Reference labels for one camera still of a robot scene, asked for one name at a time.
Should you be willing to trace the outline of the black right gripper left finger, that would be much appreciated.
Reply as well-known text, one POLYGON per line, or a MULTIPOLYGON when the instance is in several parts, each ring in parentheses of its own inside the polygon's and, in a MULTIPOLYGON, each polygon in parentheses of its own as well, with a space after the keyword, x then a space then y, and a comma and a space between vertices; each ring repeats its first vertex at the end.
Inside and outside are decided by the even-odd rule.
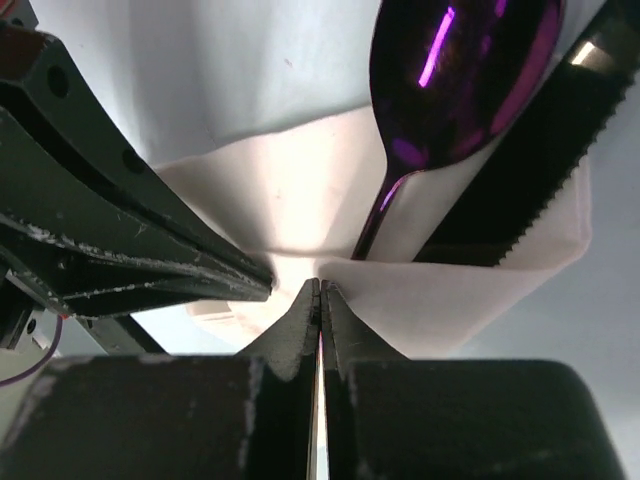
POLYGON ((320 284, 235 355, 52 361, 1 444, 5 479, 311 479, 320 284))

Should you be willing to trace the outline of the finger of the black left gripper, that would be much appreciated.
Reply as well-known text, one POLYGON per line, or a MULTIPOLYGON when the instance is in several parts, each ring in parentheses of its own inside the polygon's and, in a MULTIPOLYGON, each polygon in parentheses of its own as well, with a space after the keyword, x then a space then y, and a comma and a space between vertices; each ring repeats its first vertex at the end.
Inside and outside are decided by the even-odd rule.
POLYGON ((199 300, 264 302, 270 277, 214 260, 136 258, 57 236, 1 214, 1 262, 9 281, 56 313, 98 320, 199 300))
POLYGON ((210 229, 137 155, 63 43, 1 31, 1 214, 136 258, 270 272, 210 229))

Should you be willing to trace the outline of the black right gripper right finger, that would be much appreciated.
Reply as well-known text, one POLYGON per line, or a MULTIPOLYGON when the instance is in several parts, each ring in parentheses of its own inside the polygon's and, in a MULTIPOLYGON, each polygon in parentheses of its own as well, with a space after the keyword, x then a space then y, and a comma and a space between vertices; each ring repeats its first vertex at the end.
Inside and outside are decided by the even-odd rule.
POLYGON ((333 479, 620 479, 590 390, 547 360, 411 360, 320 287, 333 479))

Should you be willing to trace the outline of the white paper napkin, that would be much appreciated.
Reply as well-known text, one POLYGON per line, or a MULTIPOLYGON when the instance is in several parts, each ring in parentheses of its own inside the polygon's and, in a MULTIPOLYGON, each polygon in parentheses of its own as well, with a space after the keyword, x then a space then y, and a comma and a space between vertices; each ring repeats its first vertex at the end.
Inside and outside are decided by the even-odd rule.
POLYGON ((418 263, 415 255, 487 160, 412 176, 399 190, 367 262, 351 253, 385 171, 364 107, 255 136, 159 169, 211 228, 271 266, 265 302, 198 301, 195 324, 245 346, 291 306, 309 278, 335 282, 350 308, 408 357, 443 357, 578 260, 592 238, 582 160, 496 267, 418 263))

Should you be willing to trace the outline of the black plastic knife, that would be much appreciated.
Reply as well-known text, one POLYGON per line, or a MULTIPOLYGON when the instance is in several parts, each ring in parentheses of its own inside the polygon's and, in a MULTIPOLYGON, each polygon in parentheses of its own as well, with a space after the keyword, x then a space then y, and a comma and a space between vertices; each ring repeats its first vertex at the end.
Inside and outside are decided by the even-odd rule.
POLYGON ((514 250, 625 100, 639 4, 607 1, 416 255, 494 267, 514 250))

